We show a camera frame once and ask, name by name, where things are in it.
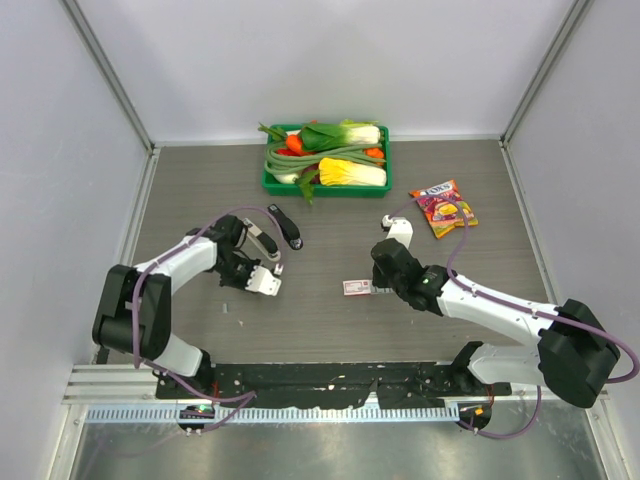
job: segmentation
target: black handheld object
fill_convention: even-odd
[[[280,230],[282,230],[282,235],[289,246],[293,250],[300,250],[303,244],[302,239],[300,238],[300,230],[297,225],[293,223],[293,221],[287,217],[275,203],[272,203],[267,208],[269,209],[269,213],[278,221]]]

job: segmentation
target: robotic arm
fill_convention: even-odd
[[[191,240],[198,230],[187,232],[181,244]],[[196,383],[210,385],[209,355],[171,332],[171,297],[199,273],[214,271],[220,274],[220,286],[277,295],[281,265],[270,270],[261,265],[260,260],[239,255],[239,248],[246,238],[259,243],[260,250],[271,260],[280,258],[275,242],[251,221],[227,215],[189,248],[161,263],[147,277],[139,307],[140,354],[143,358],[184,377],[192,377]],[[109,270],[93,326],[95,343],[132,353],[134,285],[140,274],[149,265],[159,263],[157,259],[163,255],[134,267],[116,265]]]
[[[371,251],[375,287],[392,288],[416,310],[474,322],[521,344],[496,347],[471,342],[454,361],[464,363],[467,372],[467,378],[459,379],[461,383],[546,385],[572,405],[588,408],[595,403],[620,357],[618,348],[597,335],[536,315],[546,312],[602,329],[586,305],[575,300],[561,307],[530,302],[482,287],[456,273],[457,280],[471,287],[468,291],[449,278],[445,267],[422,266],[409,253],[412,228],[406,219],[385,217],[382,225],[389,232],[387,239]],[[498,302],[477,295],[477,291]],[[531,313],[504,306],[500,300],[526,307]]]

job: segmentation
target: white panel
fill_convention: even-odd
[[[594,2],[513,141],[553,283],[640,351],[640,2]],[[625,358],[617,373],[629,368]],[[640,379],[611,387],[637,461]]]
[[[145,154],[58,2],[0,16],[0,465],[43,478]]]
[[[378,119],[498,134],[571,0],[82,0],[156,141]]]

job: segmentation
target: snack bag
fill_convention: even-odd
[[[413,192],[409,192],[409,195],[414,198],[425,194],[442,195],[450,198],[462,207],[470,226],[478,224],[478,219],[471,210],[471,207],[460,196],[455,180],[449,180],[441,185],[436,185],[435,187],[427,188],[425,190],[414,190]],[[451,205],[439,198],[421,198],[417,203],[424,212],[424,216],[427,217],[427,221],[429,222],[429,225],[431,225],[436,238],[444,237],[456,227],[464,227],[462,215],[454,205]]]

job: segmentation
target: gray floor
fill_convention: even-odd
[[[486,286],[546,300],[498,142],[393,143],[387,197],[318,198],[313,207],[262,190],[262,152],[257,145],[163,148],[136,250],[136,261],[148,260],[239,205],[275,201],[299,225],[305,246],[288,250],[278,297],[220,288],[215,274],[201,275],[174,297],[174,332],[215,361],[445,360],[469,340],[508,343],[471,323],[413,311],[392,295],[342,294],[343,280],[371,277],[369,252],[384,238],[382,216],[405,202],[409,190],[452,178],[480,222],[457,270]],[[423,263],[444,264],[460,229],[436,240],[417,206],[404,213],[414,226],[412,253]],[[111,361],[130,360],[113,355]]]
[[[491,429],[513,432],[532,409],[531,402],[498,402]],[[71,478],[604,479],[584,417],[565,403],[545,402],[535,428],[505,441],[475,437],[450,423],[229,426],[201,438],[174,437],[149,451],[177,427],[87,425]]]

